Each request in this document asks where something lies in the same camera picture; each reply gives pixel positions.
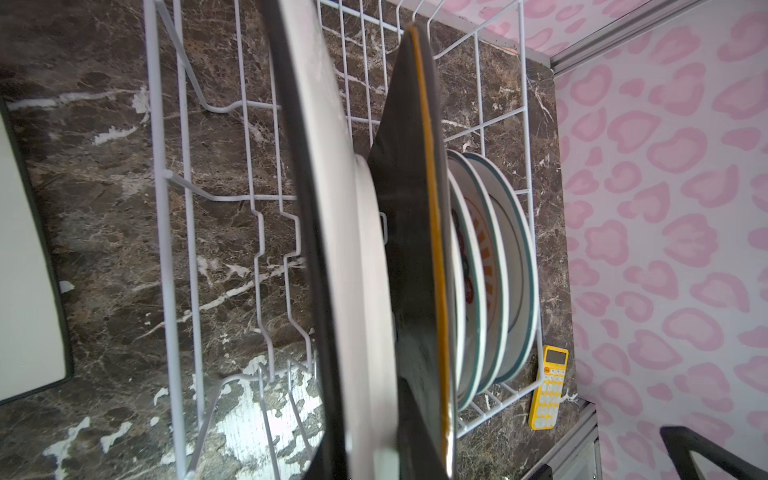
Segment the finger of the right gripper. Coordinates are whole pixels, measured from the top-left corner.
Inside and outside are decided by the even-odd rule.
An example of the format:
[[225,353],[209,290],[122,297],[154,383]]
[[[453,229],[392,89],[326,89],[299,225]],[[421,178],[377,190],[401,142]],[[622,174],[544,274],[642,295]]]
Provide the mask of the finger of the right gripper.
[[718,466],[735,479],[767,480],[767,472],[737,457],[684,426],[663,426],[660,436],[681,479],[704,479],[693,454]]

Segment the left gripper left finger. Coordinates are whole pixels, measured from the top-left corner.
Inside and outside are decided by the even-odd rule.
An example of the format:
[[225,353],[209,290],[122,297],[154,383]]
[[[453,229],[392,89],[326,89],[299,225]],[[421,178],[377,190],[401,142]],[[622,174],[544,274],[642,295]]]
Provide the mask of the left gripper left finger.
[[331,433],[325,432],[302,479],[332,480],[347,478],[347,458],[344,448],[339,442],[334,440]]

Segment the white square plate black rim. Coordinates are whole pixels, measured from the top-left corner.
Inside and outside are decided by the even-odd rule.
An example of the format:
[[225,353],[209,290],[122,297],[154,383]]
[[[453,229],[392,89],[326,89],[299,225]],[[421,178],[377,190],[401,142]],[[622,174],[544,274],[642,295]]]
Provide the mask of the white square plate black rim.
[[25,162],[1,105],[1,402],[73,376],[61,290]]

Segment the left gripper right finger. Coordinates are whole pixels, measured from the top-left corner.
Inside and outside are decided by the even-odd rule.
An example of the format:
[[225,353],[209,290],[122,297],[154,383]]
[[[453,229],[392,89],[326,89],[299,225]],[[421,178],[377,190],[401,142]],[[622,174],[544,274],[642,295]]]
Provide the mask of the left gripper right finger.
[[402,377],[398,378],[397,448],[400,479],[448,479],[411,388]]

